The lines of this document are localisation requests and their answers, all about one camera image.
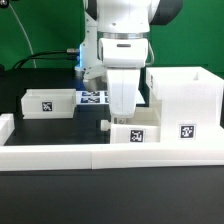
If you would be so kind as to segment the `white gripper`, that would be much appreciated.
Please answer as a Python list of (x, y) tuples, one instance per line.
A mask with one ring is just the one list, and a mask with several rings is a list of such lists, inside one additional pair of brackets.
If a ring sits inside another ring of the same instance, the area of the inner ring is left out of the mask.
[(139, 69), (108, 69), (107, 86), (114, 124), (124, 125), (134, 115), (140, 80)]

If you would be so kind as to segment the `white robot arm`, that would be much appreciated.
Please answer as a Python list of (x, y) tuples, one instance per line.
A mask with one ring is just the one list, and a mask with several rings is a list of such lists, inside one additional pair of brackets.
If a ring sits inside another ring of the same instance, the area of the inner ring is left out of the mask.
[(154, 63), (147, 38), (152, 25), (166, 25), (183, 0), (83, 0), (85, 37), (76, 74), (88, 91), (107, 84), (111, 121), (134, 116), (141, 70)]

